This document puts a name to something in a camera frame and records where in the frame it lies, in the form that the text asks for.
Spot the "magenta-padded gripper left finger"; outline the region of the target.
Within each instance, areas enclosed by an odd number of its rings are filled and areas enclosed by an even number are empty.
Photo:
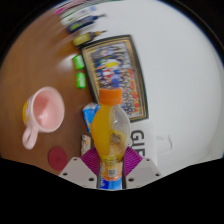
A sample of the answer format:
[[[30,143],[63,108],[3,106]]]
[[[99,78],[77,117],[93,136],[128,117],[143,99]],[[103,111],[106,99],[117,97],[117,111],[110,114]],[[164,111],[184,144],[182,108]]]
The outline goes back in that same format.
[[[100,159],[95,148],[88,150],[80,158],[73,157],[59,176],[78,186],[96,189],[100,171]]]

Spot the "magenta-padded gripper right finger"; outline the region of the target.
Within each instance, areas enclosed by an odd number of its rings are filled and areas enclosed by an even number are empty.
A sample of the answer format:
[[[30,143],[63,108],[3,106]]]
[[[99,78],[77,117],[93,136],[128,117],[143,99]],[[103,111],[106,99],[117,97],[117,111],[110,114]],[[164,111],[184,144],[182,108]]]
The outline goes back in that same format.
[[[125,189],[135,189],[150,184],[162,177],[150,158],[143,158],[128,147],[123,157],[123,185]]]

